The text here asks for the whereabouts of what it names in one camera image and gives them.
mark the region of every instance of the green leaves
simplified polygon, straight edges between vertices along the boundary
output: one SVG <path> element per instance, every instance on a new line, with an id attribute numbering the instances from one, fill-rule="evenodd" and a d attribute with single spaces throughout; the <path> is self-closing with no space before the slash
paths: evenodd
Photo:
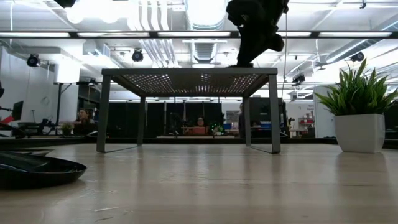
<path id="1" fill-rule="evenodd" d="M 327 96 L 316 96 L 335 116 L 356 114 L 383 114 L 391 106 L 391 101 L 398 97 L 398 91 L 386 95 L 387 77 L 381 77 L 374 69 L 369 77 L 364 75 L 366 59 L 357 71 L 340 70 L 338 87 L 328 86 Z"/>

